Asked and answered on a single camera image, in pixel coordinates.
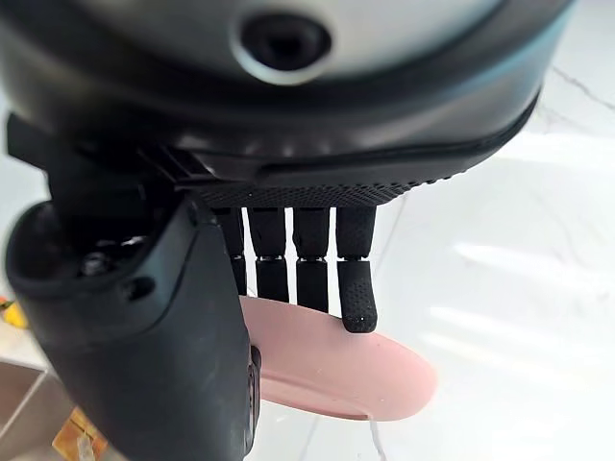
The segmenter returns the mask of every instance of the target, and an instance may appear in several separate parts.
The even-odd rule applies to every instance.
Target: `pink object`
[[[380,334],[351,334],[332,315],[288,303],[242,297],[241,306],[262,355],[265,400],[336,418],[395,421],[433,395],[430,364]]]

